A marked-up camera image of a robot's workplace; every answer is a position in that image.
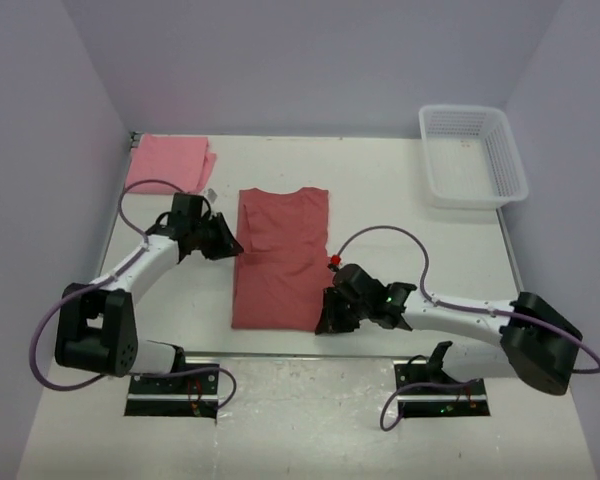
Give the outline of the red t shirt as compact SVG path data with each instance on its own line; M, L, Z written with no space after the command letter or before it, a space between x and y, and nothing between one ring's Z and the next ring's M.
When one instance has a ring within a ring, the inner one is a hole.
M322 310L329 192L303 187L276 194L239 192L231 327L312 332Z

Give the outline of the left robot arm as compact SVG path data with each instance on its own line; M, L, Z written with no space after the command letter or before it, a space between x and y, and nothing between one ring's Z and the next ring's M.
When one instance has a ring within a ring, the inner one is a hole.
M135 307L190 254L217 261L243 248L222 213L186 193L174 194L171 209L140 234L141 243L109 274L65 289L54 352L59 365L115 377L169 378L183 370L180 347L138 337Z

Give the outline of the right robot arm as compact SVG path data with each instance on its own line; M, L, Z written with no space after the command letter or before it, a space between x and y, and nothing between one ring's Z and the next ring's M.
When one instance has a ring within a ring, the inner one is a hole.
M416 375L429 384L467 383L485 378L518 378L545 394L566 393L581 333L541 297L521 293L511 302L463 301L449 309L427 299L409 283L387 285L356 264L338 269L323 291L318 335L355 331L368 320L383 329L436 331L446 339L426 357Z

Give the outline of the folded pink t shirt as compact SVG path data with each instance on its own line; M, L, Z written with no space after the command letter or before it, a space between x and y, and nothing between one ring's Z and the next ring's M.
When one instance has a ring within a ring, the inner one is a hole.
M216 159L207 137L143 134L131 150L125 186L163 180L184 192L200 193L206 188Z

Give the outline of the white plastic basket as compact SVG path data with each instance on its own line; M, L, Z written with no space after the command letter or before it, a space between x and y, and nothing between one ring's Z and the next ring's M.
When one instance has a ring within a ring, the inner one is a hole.
M424 170L439 208L497 210L526 200L526 175L503 111L472 105L419 110Z

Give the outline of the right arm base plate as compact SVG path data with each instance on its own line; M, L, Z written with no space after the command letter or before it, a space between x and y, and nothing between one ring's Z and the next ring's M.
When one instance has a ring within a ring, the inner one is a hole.
M427 360L416 356L393 364L397 389L414 383L440 383L445 388L417 387L397 396L398 411L403 418L487 417L491 414L483 380L465 388L453 387L447 377L431 379Z

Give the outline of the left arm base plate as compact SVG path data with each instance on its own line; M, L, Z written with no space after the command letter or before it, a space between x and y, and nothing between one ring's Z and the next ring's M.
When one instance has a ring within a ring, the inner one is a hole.
M178 378L133 377L124 415L216 419L218 404L216 371Z

